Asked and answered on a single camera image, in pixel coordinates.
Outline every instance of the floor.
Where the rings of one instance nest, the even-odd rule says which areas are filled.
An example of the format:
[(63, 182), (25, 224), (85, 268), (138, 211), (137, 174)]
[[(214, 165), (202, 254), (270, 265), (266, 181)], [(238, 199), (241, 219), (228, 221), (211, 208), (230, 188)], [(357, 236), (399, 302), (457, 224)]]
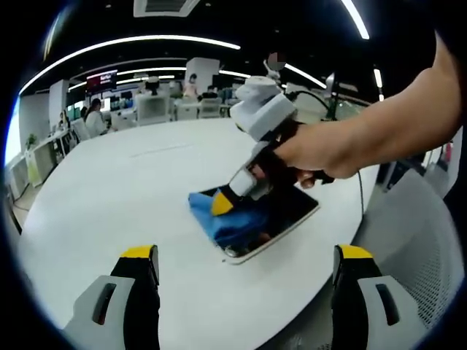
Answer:
[(42, 185), (38, 187), (34, 187), (31, 184), (28, 185), (21, 198), (19, 198), (13, 204), (13, 213), (15, 214), (16, 220), (20, 223), (21, 227), (24, 226), (29, 209), (31, 209), (32, 203), (36, 199), (37, 193), (39, 193), (41, 188)]

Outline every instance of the yellow tip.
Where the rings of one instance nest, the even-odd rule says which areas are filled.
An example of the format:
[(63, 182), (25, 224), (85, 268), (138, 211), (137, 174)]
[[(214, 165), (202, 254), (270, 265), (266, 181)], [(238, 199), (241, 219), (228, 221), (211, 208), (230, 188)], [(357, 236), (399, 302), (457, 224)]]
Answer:
[(222, 192), (219, 192), (214, 196), (212, 202), (211, 214), (216, 216), (223, 215), (232, 210), (234, 206), (232, 203), (224, 196)]
[(152, 247), (153, 245), (137, 246), (134, 248), (130, 248), (129, 250), (121, 254), (120, 257), (147, 257), (149, 258)]
[(364, 259), (373, 258), (369, 252), (359, 246), (350, 246), (349, 244), (339, 244), (342, 249), (344, 259)]

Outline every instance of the monitor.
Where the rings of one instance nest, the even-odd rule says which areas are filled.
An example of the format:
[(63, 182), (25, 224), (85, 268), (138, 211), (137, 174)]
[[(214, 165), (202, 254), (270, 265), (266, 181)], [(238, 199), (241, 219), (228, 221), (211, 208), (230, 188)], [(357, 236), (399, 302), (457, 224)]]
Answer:
[(131, 91), (125, 91), (124, 93), (121, 93), (120, 97), (131, 100), (133, 98), (133, 93), (131, 93)]
[(114, 90), (117, 87), (117, 70), (91, 75), (86, 78), (86, 82), (86, 90), (90, 95)]

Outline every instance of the smartphone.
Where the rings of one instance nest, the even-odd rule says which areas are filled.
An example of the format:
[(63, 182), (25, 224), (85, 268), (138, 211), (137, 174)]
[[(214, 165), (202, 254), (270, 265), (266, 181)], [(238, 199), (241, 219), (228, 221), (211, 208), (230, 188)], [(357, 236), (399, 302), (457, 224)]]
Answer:
[[(212, 197), (218, 188), (201, 193)], [(252, 241), (248, 247), (242, 248), (222, 248), (213, 242), (224, 253), (226, 262), (234, 265), (244, 263), (293, 231), (319, 209), (319, 203), (314, 198), (295, 186), (272, 190), (258, 201), (258, 205), (267, 207), (269, 220), (257, 241)]]

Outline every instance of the air vent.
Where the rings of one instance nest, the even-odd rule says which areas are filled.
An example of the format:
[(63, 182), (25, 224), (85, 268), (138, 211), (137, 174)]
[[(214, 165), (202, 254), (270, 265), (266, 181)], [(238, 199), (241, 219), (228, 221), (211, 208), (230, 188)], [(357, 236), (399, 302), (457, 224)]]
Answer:
[(199, 0), (134, 0), (134, 17), (187, 17)]

